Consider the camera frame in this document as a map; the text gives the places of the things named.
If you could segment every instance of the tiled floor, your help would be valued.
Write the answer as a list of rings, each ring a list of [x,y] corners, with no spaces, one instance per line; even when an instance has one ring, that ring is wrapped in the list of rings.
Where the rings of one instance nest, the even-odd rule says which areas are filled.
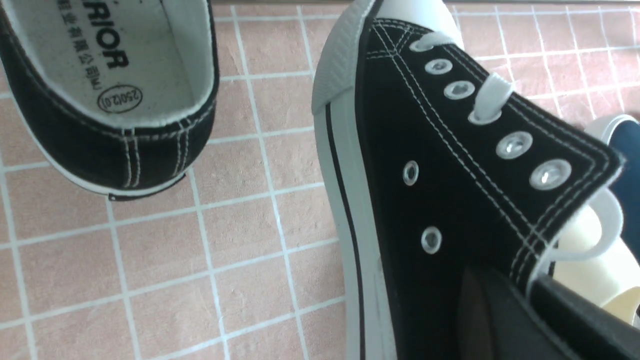
[[[0,81],[0,359],[344,358],[309,113],[342,9],[216,7],[214,133],[185,181],[145,200],[109,203],[64,180]],[[468,52],[568,122],[640,108],[640,12],[452,10]]]

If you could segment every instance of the canvas sneaker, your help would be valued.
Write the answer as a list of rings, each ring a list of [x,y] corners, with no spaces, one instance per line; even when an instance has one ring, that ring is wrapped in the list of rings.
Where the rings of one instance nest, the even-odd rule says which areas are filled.
[[[112,199],[184,177],[214,120],[208,0],[0,0],[0,57],[29,132],[69,180]]]
[[[618,152],[487,73],[439,0],[355,0],[326,41],[312,112],[344,259],[347,359],[461,357],[456,318],[463,299],[485,308],[477,289],[503,291],[497,309],[521,304],[542,336],[520,338],[524,347],[502,342],[511,357],[478,357],[496,342],[476,329],[463,358],[579,358],[532,308],[582,301],[538,289],[558,285],[545,282],[556,261],[597,257],[616,239],[602,236],[584,253],[555,249],[592,201],[617,205],[606,188],[620,172]],[[484,277],[468,266],[493,269],[499,285],[475,286],[469,279]],[[544,301],[530,302],[538,292]],[[510,316],[495,327],[482,322],[486,313],[468,313],[487,334],[527,334]]]

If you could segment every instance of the metal eyelet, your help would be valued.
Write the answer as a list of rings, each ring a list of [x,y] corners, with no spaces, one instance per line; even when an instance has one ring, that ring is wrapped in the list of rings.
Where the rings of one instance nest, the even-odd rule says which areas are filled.
[[[451,100],[460,100],[470,96],[475,90],[476,86],[470,81],[454,81],[444,88],[444,95]]]
[[[431,60],[424,66],[424,70],[431,75],[446,74],[453,69],[453,63],[447,59]]]
[[[508,134],[495,147],[495,153],[502,159],[511,160],[527,152],[533,144],[533,136],[526,131]]]
[[[502,111],[498,111],[497,114],[495,114],[494,116],[488,118],[488,119],[479,119],[476,116],[476,113],[474,111],[471,111],[471,113],[469,113],[469,122],[473,125],[488,125],[491,124],[492,122],[495,122],[496,120],[498,120],[500,117],[502,116]]]
[[[402,179],[407,186],[411,186],[418,181],[418,174],[420,172],[420,168],[418,167],[418,163],[411,160],[409,161],[402,170]]]
[[[549,160],[533,170],[529,184],[536,190],[553,190],[571,176],[571,164],[562,159]]]
[[[420,237],[420,245],[427,254],[435,254],[442,245],[442,233],[435,226],[427,227]]]
[[[427,47],[419,47],[418,46],[419,40],[416,40],[414,42],[411,43],[411,45],[409,45],[409,50],[415,52],[415,53],[423,53],[425,51],[429,51],[431,49],[433,49],[433,46],[427,46]]]

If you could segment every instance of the shoe insole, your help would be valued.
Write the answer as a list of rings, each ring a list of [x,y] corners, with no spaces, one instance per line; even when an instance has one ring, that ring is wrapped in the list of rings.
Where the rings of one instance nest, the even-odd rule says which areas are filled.
[[[211,48],[196,44],[209,27],[195,28],[201,33],[187,41],[191,44],[181,34],[180,44],[163,0],[3,0],[3,5],[36,71],[85,115],[115,126],[167,123],[193,110],[202,97],[194,94],[180,50]]]

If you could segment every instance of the black canvas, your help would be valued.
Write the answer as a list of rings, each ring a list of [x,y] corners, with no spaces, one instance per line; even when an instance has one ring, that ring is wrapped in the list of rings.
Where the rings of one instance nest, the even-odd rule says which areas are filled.
[[[214,120],[208,0],[2,0],[0,57],[40,150],[112,199],[184,177]]]
[[[622,157],[509,87],[464,52],[441,1],[356,0],[337,21],[312,111],[348,359],[459,358],[464,269],[528,299],[561,231],[610,195]]]

